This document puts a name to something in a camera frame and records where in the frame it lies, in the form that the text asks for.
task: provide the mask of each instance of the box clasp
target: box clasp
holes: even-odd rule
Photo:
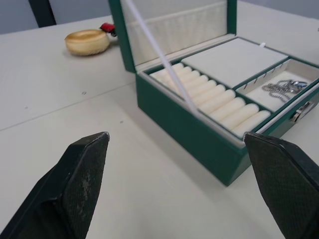
[[[291,118],[291,122],[293,123],[298,123],[303,117],[306,116],[306,114],[308,114],[314,107],[315,107],[315,103],[308,101],[307,103],[305,103],[303,106],[301,106],[296,113],[293,115],[293,117]]]

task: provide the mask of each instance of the small round container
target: small round container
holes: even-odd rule
[[[104,52],[110,45],[107,34],[90,29],[77,31],[65,38],[66,48],[74,55],[89,56]]]

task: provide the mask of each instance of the necklace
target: necklace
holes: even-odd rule
[[[282,102],[287,103],[291,97],[287,93],[298,94],[303,88],[307,87],[307,82],[282,80],[276,84],[269,83],[262,87],[264,91],[268,91],[269,95],[274,98],[280,99]]]

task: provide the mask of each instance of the green jewelry box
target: green jewelry box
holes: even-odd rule
[[[109,3],[125,68],[136,75],[139,108],[223,184],[230,185],[251,164],[242,137],[201,110],[196,118],[180,94],[151,76],[164,68],[161,61],[125,0]],[[247,104],[254,103],[271,113],[253,132],[281,137],[319,103],[319,66],[275,49],[262,49],[236,36],[237,0],[134,0],[134,3],[172,65],[182,62],[233,90]],[[194,61],[208,51],[215,62],[213,70],[205,68],[210,61]],[[260,59],[259,51],[267,57]],[[243,71],[245,62],[256,62],[254,58],[258,64]],[[226,79],[234,79],[232,73],[236,73],[238,82],[230,84]],[[282,104],[280,99],[263,98],[260,91],[263,84],[288,76],[306,79],[308,86]]]

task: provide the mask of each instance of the table surface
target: table surface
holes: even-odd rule
[[[261,15],[269,21],[247,23]],[[240,2],[239,35],[268,41],[269,29],[254,28],[286,17],[306,21]],[[251,167],[224,187],[138,109],[134,75],[125,72],[118,46],[89,58],[62,51],[68,33],[110,20],[0,36],[0,231],[69,144],[108,131],[111,141],[88,239],[283,239]],[[300,44],[286,50],[319,63],[319,51],[313,51],[318,46]],[[317,163],[318,126],[315,108],[283,137]]]

